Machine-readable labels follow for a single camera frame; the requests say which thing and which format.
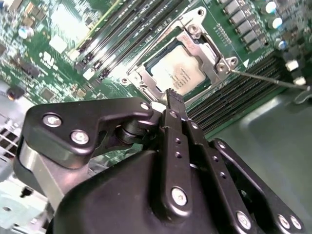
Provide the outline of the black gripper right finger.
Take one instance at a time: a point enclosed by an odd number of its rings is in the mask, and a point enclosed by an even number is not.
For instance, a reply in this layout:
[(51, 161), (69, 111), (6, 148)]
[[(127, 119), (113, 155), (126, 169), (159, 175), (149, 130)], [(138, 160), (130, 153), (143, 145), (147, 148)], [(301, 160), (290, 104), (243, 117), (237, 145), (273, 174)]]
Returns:
[(304, 234), (300, 218), (223, 140), (207, 141), (187, 117), (183, 97), (173, 92), (191, 151), (207, 171), (214, 225), (221, 234)]

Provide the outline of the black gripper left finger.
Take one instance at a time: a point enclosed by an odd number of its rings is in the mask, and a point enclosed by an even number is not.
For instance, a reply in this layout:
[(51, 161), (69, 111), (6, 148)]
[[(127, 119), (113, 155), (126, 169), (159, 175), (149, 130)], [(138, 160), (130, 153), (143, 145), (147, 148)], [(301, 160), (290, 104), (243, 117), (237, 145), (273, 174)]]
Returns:
[(104, 153), (143, 144), (146, 150), (188, 150), (181, 116), (128, 97), (36, 105), (25, 116), (13, 170), (42, 192), (57, 211), (65, 195), (86, 181), (89, 161)]

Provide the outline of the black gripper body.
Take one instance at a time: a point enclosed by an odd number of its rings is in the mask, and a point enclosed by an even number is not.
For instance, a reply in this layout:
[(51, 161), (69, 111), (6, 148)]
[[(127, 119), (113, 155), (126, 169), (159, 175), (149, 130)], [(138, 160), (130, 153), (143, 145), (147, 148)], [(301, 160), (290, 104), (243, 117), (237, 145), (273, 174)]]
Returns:
[(219, 234), (207, 171), (191, 150), (138, 152), (72, 188), (54, 234)]

